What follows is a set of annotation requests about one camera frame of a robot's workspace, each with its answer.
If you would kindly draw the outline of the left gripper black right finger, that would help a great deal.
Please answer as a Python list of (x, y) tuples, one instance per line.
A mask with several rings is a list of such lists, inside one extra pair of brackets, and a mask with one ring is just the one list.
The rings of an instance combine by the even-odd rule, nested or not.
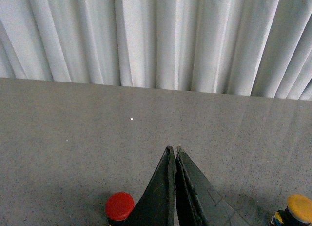
[(176, 210), (181, 226), (248, 226), (216, 191), (189, 155), (177, 147)]

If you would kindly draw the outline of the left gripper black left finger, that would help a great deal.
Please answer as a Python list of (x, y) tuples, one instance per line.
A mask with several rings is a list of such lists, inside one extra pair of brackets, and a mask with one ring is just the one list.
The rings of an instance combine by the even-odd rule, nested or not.
[(143, 195), (126, 219), (128, 226), (172, 226), (175, 209), (176, 162), (168, 146)]

